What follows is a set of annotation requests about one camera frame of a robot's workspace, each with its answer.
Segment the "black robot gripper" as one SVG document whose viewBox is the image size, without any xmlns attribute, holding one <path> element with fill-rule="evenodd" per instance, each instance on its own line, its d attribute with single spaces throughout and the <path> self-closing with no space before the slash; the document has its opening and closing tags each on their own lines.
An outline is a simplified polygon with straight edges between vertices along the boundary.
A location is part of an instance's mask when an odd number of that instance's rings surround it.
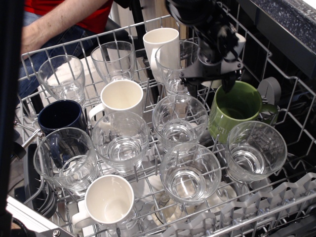
<svg viewBox="0 0 316 237">
<path fill-rule="evenodd" d="M 238 38 L 230 22 L 210 22 L 192 26 L 198 39 L 197 60 L 180 73 L 181 83 L 191 96 L 198 95 L 198 85 L 205 81 L 221 80 L 225 93 L 232 90 L 241 63 L 223 63 L 228 52 L 234 51 Z"/>
</svg>

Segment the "person's bare forearm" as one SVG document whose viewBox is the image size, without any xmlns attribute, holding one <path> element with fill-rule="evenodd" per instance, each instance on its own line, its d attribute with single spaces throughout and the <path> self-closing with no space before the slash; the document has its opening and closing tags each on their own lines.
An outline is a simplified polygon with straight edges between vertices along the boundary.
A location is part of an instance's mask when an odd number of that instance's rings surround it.
<svg viewBox="0 0 316 237">
<path fill-rule="evenodd" d="M 105 0 L 65 0 L 33 23 L 22 28 L 20 54 L 40 49 L 53 37 L 85 19 Z"/>
</svg>

